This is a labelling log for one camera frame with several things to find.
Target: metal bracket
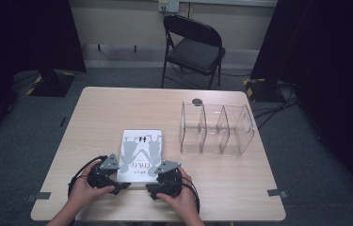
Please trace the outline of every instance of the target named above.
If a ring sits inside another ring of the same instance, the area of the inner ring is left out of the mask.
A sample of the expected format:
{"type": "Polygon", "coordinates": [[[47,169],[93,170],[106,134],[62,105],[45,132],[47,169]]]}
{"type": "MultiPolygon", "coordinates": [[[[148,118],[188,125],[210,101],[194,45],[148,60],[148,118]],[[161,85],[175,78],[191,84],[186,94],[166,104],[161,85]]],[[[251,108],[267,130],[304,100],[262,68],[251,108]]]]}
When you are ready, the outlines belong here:
{"type": "Polygon", "coordinates": [[[26,201],[35,202],[36,200],[48,200],[51,192],[38,192],[36,194],[29,194],[26,196],[26,201]]]}
{"type": "Polygon", "coordinates": [[[113,153],[100,165],[100,170],[118,170],[119,168],[117,157],[113,153]]]}
{"type": "Polygon", "coordinates": [[[156,170],[155,173],[165,173],[171,170],[178,169],[182,164],[177,163],[177,162],[172,162],[172,161],[167,161],[165,160],[162,162],[161,166],[159,166],[156,170]]]}
{"type": "Polygon", "coordinates": [[[269,197],[280,196],[280,198],[282,199],[288,197],[288,193],[286,191],[279,191],[278,189],[267,190],[267,194],[269,195],[269,197]]]}

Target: gray carpet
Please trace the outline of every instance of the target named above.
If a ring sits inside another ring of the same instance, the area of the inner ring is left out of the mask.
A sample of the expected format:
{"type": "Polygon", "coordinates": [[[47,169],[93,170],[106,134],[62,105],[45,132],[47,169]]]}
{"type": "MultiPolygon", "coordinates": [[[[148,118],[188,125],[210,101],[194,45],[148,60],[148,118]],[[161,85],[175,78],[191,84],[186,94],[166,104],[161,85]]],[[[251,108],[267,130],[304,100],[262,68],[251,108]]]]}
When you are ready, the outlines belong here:
{"type": "MultiPolygon", "coordinates": [[[[14,85],[19,96],[12,111],[0,123],[0,225],[44,225],[30,218],[34,203],[26,198],[40,191],[84,87],[159,88],[161,72],[159,68],[88,69],[88,73],[76,75],[64,98],[26,96],[28,82],[35,78],[28,75],[34,72],[17,74],[15,80],[25,80],[14,85]]],[[[249,73],[247,70],[223,72],[249,73]]],[[[172,70],[168,74],[178,77],[172,70]]],[[[192,77],[203,87],[208,82],[200,75],[182,75],[182,79],[185,77],[192,77]]],[[[213,89],[242,91],[244,78],[224,74],[221,86],[214,80],[213,89]]],[[[165,87],[188,89],[170,80],[166,80],[165,87]]],[[[251,103],[255,115],[263,112],[259,109],[278,105],[251,103]]],[[[258,118],[257,124],[266,118],[258,118]]],[[[353,225],[353,179],[334,154],[319,142],[313,123],[299,105],[275,114],[261,127],[260,134],[278,188],[289,195],[282,200],[287,217],[282,222],[235,222],[234,225],[353,225]]]]}

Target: black folding chair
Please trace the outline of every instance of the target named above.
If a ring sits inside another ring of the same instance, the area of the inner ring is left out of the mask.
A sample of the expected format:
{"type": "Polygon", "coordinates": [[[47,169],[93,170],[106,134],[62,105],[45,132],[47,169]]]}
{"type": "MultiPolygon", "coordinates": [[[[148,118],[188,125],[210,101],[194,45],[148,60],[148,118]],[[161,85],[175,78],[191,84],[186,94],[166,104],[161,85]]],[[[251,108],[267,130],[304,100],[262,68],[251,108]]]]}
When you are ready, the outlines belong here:
{"type": "Polygon", "coordinates": [[[226,50],[222,47],[222,38],[215,29],[208,24],[179,15],[167,16],[164,19],[164,27],[167,50],[162,71],[161,88],[164,87],[165,78],[176,81],[165,76],[168,62],[178,65],[181,69],[186,68],[195,73],[210,75],[208,89],[211,88],[216,71],[218,71],[217,85],[220,86],[221,61],[226,50]],[[183,37],[183,39],[175,45],[171,34],[183,37]]]}

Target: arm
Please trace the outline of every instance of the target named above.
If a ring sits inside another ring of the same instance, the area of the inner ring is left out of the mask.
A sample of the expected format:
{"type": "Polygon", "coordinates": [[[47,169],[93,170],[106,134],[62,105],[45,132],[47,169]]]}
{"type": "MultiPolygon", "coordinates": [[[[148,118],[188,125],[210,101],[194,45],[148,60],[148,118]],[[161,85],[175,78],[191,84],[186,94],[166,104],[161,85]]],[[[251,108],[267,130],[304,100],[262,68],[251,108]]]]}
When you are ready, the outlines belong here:
{"type": "Polygon", "coordinates": [[[83,170],[82,176],[76,180],[73,186],[68,201],[47,225],[70,225],[77,213],[85,206],[89,205],[98,197],[115,189],[113,186],[93,188],[88,184],[87,175],[95,164],[97,164],[97,162],[91,163],[83,170]]]}
{"type": "MultiPolygon", "coordinates": [[[[191,177],[187,175],[187,173],[182,168],[179,168],[179,170],[182,174],[182,182],[184,184],[189,185],[190,184],[189,181],[192,181],[191,177]]],[[[161,194],[161,193],[158,193],[156,197],[168,203],[173,208],[175,214],[182,219],[185,225],[187,226],[204,225],[199,216],[199,213],[197,212],[196,202],[194,200],[195,199],[194,194],[189,188],[182,186],[182,191],[180,195],[175,198],[172,198],[166,194],[161,194]]]]}

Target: chair backrest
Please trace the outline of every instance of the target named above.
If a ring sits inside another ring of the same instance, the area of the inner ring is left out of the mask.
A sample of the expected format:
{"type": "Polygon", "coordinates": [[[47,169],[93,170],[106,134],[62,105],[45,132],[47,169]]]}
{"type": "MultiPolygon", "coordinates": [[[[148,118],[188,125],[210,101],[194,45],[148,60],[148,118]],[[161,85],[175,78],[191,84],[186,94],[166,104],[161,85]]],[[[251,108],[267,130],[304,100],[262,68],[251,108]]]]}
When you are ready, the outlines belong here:
{"type": "Polygon", "coordinates": [[[203,24],[179,15],[169,15],[164,19],[164,27],[167,33],[171,32],[209,45],[222,46],[222,38],[208,24],[203,24]]]}

